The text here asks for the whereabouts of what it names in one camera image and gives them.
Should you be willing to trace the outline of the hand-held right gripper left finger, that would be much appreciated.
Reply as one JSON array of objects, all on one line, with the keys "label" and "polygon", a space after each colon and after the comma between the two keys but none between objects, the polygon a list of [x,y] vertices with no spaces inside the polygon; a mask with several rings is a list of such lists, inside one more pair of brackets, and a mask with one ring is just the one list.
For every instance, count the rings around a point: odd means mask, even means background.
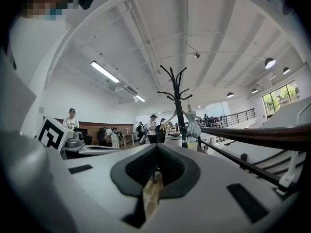
[{"label": "hand-held right gripper left finger", "polygon": [[156,144],[147,144],[107,155],[65,160],[66,168],[90,165],[72,174],[75,191],[89,201],[83,205],[80,222],[86,233],[158,233],[158,223],[145,222],[143,185],[132,179],[126,166],[150,154]]}]

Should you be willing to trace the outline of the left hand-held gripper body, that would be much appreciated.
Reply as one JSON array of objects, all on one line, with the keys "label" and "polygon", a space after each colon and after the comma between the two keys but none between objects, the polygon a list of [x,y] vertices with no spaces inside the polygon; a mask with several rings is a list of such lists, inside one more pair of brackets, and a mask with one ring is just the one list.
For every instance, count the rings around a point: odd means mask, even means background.
[{"label": "left hand-held gripper body", "polygon": [[81,132],[75,132],[49,116],[44,118],[37,139],[45,147],[59,152],[78,152],[85,145]]}]

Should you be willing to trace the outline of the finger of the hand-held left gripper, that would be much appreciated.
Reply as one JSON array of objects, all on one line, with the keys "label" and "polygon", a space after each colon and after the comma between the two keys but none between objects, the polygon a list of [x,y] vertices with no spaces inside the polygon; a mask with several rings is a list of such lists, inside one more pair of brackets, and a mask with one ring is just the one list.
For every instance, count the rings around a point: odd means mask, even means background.
[{"label": "finger of the hand-held left gripper", "polygon": [[67,159],[74,159],[116,153],[122,151],[122,149],[105,146],[83,145],[75,148],[63,147],[62,151],[66,155]]}]

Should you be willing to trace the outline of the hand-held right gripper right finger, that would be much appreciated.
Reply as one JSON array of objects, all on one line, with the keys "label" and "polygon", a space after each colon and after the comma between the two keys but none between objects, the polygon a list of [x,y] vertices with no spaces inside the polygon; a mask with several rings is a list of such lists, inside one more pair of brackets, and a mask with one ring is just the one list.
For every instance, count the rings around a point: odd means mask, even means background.
[{"label": "hand-held right gripper right finger", "polygon": [[[144,233],[284,233],[276,228],[299,193],[286,200],[265,183],[223,158],[182,147],[168,145],[172,150],[192,159],[200,168],[197,184],[182,198],[160,200],[150,219],[143,225]],[[230,194],[228,186],[241,184],[268,211],[253,223]]]}]

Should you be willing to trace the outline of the black metal coat rack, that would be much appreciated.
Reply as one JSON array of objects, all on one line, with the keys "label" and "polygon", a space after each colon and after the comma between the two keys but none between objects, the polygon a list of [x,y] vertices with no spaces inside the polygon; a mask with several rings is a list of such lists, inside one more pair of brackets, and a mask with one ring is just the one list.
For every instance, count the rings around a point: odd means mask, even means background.
[{"label": "black metal coat rack", "polygon": [[186,67],[183,68],[177,74],[176,77],[174,76],[172,68],[170,68],[170,71],[168,71],[163,65],[160,65],[160,68],[162,70],[164,70],[169,75],[169,77],[170,77],[169,81],[172,82],[172,84],[173,84],[174,94],[171,94],[169,92],[163,92],[163,91],[158,91],[158,93],[167,95],[167,98],[174,102],[174,104],[175,104],[175,113],[171,117],[170,120],[172,120],[175,116],[177,116],[179,133],[182,136],[182,141],[181,141],[182,147],[187,148],[188,147],[188,144],[187,144],[187,132],[186,132],[186,126],[185,126],[184,114],[183,114],[183,109],[182,109],[181,101],[182,100],[187,100],[188,98],[191,98],[192,94],[190,94],[189,96],[183,98],[183,97],[181,97],[182,94],[188,92],[190,89],[188,88],[188,89],[185,89],[183,91],[180,90],[182,74],[183,74],[183,72],[187,68]]}]

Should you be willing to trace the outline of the small white table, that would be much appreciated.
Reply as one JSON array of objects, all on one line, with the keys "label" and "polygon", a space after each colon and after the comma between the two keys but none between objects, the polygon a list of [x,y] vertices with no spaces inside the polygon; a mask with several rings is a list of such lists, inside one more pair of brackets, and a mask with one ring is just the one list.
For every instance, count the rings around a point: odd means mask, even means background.
[{"label": "small white table", "polygon": [[131,138],[131,142],[132,145],[134,145],[134,136],[136,135],[136,133],[123,133],[122,137],[123,137],[123,145],[126,147],[126,144],[128,142],[127,137]]}]

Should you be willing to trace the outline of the person's white shirt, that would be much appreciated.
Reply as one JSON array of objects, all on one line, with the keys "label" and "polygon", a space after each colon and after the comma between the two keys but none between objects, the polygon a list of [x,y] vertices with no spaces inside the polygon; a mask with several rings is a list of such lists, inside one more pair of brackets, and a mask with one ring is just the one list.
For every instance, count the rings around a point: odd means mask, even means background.
[{"label": "person's white shirt", "polygon": [[20,17],[10,31],[9,39],[17,75],[35,95],[21,126],[24,135],[34,137],[38,131],[39,107],[47,73],[70,28],[71,25],[64,19],[47,21]]}]

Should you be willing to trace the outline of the wooden clothes hanger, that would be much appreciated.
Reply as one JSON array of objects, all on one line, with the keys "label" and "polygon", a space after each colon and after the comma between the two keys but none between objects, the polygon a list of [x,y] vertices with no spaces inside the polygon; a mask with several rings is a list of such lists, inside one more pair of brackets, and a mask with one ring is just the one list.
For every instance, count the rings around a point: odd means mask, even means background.
[{"label": "wooden clothes hanger", "polygon": [[[188,112],[185,112],[185,111],[182,110],[182,114],[183,114],[183,115],[186,115]],[[162,125],[160,126],[160,130],[163,130],[164,128],[166,128],[166,127],[168,126],[169,122],[171,122],[171,120],[172,120],[174,117],[176,117],[176,116],[177,116],[177,110],[175,110],[174,113],[173,113],[173,115],[172,115],[167,121],[165,121],[164,124],[162,124]],[[178,127],[179,127],[180,130],[182,129],[181,123],[178,123]]]}]

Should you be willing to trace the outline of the dark wooden handrail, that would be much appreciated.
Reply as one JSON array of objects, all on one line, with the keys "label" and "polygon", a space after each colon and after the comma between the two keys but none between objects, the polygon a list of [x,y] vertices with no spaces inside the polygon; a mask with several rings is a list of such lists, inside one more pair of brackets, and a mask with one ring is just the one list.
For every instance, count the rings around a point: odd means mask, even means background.
[{"label": "dark wooden handrail", "polygon": [[311,124],[258,129],[202,127],[201,131],[210,135],[262,147],[311,152]]}]

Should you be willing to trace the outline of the black metal railing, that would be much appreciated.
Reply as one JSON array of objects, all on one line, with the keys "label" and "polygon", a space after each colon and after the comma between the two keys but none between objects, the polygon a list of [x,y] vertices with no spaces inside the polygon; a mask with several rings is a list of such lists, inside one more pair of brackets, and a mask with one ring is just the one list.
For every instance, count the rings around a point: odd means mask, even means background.
[{"label": "black metal railing", "polygon": [[201,127],[208,128],[248,128],[257,123],[257,118],[255,109],[252,108],[231,115],[198,120],[197,123]]}]

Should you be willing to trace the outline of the large window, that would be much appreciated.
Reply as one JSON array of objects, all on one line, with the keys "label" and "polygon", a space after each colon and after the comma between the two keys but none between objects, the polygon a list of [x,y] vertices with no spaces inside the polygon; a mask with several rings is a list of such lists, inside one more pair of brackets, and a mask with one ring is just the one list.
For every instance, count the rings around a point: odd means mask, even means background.
[{"label": "large window", "polygon": [[295,80],[262,97],[267,119],[272,117],[282,106],[298,101],[299,89]]}]

